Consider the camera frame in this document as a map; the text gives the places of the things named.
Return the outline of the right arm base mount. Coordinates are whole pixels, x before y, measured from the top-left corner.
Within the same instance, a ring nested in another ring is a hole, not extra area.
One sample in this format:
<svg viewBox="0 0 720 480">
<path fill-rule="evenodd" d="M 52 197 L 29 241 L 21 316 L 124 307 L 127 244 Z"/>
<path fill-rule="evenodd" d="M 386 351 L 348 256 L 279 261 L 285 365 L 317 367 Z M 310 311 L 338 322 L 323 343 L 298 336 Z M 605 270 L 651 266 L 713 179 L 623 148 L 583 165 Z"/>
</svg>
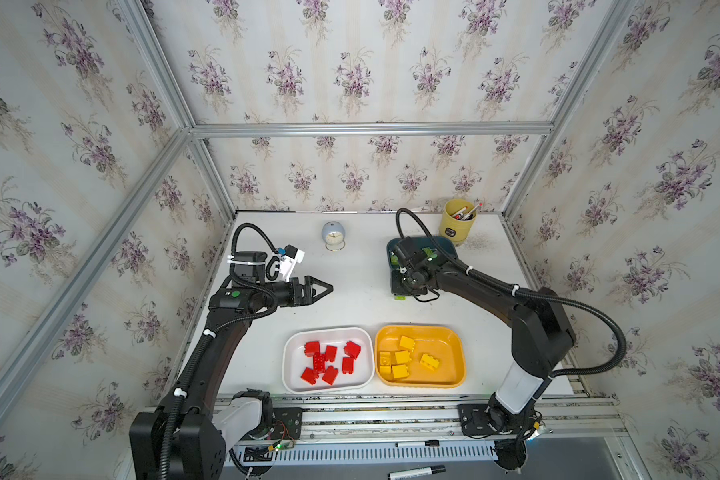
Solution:
<svg viewBox="0 0 720 480">
<path fill-rule="evenodd" d="M 494 462 L 505 471 L 519 471 L 528 458 L 527 441 L 541 426 L 543 416 L 534 405 L 514 414 L 496 400 L 457 406 L 461 433 L 467 438 L 484 440 L 496 436 Z"/>
</svg>

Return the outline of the red lego brick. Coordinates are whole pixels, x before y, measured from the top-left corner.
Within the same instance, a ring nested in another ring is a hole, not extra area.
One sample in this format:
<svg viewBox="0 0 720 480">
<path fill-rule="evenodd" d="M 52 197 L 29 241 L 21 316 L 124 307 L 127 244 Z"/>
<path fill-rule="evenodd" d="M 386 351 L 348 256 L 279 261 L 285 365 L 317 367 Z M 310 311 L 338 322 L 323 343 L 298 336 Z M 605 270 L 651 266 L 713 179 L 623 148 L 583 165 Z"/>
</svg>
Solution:
<svg viewBox="0 0 720 480">
<path fill-rule="evenodd" d="M 317 380 L 319 379 L 319 377 L 320 377 L 320 374 L 309 367 L 305 368 L 301 375 L 301 379 L 310 385 L 315 385 L 317 383 Z"/>
<path fill-rule="evenodd" d="M 326 370 L 326 361 L 322 353 L 316 353 L 312 357 L 313 370 L 316 374 L 322 374 Z"/>
<path fill-rule="evenodd" d="M 336 359 L 337 351 L 338 349 L 336 346 L 328 345 L 323 353 L 324 360 L 327 363 L 333 363 Z"/>
<path fill-rule="evenodd" d="M 321 353 L 321 344 L 319 341 L 310 341 L 304 345 L 304 354 L 307 357 L 314 357 Z"/>
<path fill-rule="evenodd" d="M 322 374 L 322 381 L 328 385 L 333 385 L 339 375 L 339 370 L 333 366 L 329 366 Z"/>
<path fill-rule="evenodd" d="M 344 375 L 352 375 L 354 373 L 355 360 L 352 357 L 344 357 L 342 359 L 342 373 Z"/>
</svg>

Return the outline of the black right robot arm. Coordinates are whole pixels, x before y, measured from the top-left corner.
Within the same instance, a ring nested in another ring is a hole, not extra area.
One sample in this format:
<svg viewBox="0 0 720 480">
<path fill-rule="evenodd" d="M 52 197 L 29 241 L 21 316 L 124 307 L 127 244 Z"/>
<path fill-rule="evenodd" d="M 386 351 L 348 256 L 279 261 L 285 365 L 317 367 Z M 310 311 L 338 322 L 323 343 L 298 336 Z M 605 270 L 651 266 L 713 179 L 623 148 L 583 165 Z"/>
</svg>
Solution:
<svg viewBox="0 0 720 480">
<path fill-rule="evenodd" d="M 312 214 L 296 230 L 306 244 L 307 270 L 326 283 L 326 300 L 309 323 L 373 327 L 376 347 L 411 335 L 417 352 L 433 352 L 438 372 L 417 365 L 406 387 L 488 391 L 492 403 L 519 414 L 567 375 L 562 359 L 576 335 L 567 316 L 573 301 L 518 277 L 512 251 L 451 254 L 436 217 L 394 213 Z"/>
</svg>

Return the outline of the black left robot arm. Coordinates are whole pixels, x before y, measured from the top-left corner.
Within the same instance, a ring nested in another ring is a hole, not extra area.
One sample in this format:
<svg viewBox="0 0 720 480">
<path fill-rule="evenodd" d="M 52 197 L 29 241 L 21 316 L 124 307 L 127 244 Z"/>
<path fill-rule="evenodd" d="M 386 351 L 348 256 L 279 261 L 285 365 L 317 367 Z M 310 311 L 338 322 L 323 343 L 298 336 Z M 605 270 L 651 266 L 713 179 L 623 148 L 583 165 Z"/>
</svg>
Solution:
<svg viewBox="0 0 720 480">
<path fill-rule="evenodd" d="M 267 251 L 240 252 L 245 230 L 260 237 L 253 223 L 239 225 L 232 236 L 227 277 L 208 303 L 208 315 L 194 347 L 171 390 L 153 411 L 140 412 L 129 429 L 135 475 L 139 479 L 217 479 L 237 443 L 214 418 L 221 382 L 232 356 L 260 319 L 281 308 L 312 305 L 331 294 L 331 284 L 312 276 L 275 277 L 273 265 L 300 262 L 292 245 L 278 248 L 270 238 Z"/>
</svg>

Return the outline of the yellow curved lego brick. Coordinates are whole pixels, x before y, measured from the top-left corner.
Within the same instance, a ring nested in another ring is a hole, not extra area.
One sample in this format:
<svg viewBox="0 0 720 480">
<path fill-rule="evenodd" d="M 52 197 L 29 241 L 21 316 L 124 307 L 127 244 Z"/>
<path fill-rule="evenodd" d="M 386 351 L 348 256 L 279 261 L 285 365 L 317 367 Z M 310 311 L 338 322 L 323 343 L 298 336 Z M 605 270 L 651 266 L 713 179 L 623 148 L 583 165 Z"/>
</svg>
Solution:
<svg viewBox="0 0 720 480">
<path fill-rule="evenodd" d="M 394 364 L 394 355 L 392 352 L 381 351 L 379 353 L 379 365 L 391 367 Z"/>
</svg>

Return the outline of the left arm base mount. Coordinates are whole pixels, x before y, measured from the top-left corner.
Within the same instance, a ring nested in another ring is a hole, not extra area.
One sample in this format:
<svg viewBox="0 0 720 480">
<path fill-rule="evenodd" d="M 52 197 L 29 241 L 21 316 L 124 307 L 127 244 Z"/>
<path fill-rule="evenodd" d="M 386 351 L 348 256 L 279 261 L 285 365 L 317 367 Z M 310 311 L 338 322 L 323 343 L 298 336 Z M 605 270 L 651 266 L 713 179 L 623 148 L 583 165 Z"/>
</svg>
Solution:
<svg viewBox="0 0 720 480">
<path fill-rule="evenodd" d="M 303 410 L 267 407 L 255 399 L 237 399 L 214 414 L 229 460 L 240 466 L 272 461 L 277 453 L 292 450 L 301 437 Z"/>
</svg>

